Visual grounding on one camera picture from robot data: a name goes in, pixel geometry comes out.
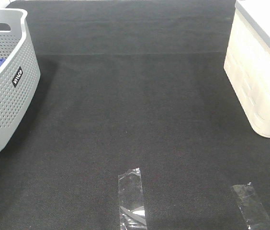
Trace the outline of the grey perforated laundry basket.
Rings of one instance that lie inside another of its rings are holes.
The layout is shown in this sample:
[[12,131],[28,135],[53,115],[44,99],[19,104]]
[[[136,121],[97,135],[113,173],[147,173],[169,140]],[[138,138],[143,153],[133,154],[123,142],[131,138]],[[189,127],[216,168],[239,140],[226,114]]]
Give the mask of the grey perforated laundry basket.
[[23,9],[0,9],[0,151],[26,113],[40,80],[40,69]]

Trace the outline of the clear tape strip centre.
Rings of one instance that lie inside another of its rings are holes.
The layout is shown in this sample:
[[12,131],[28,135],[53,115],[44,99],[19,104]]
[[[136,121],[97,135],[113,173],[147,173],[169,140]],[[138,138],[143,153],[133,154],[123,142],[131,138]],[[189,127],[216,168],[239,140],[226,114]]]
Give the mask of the clear tape strip centre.
[[144,196],[139,168],[118,176],[120,229],[146,230]]

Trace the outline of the cream storage box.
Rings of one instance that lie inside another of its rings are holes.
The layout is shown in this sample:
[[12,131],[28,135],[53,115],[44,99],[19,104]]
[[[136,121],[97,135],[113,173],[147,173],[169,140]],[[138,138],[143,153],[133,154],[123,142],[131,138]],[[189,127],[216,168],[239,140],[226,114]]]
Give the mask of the cream storage box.
[[235,10],[224,70],[252,129],[270,138],[270,49]]

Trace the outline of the clear tape strip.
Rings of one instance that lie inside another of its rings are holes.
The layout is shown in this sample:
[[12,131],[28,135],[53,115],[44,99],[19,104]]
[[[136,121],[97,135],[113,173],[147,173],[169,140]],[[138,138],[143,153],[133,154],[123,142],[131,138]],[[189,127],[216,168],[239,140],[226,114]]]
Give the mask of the clear tape strip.
[[118,176],[120,229],[146,230],[144,196],[139,168]]
[[247,229],[270,230],[270,217],[252,183],[233,185],[231,191]]

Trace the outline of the clear tape strip right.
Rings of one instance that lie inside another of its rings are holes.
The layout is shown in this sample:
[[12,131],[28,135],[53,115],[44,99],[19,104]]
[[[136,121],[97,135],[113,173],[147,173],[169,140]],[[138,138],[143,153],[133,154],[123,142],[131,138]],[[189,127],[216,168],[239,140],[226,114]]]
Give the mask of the clear tape strip right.
[[247,229],[270,230],[270,217],[252,183],[233,185],[231,191]]

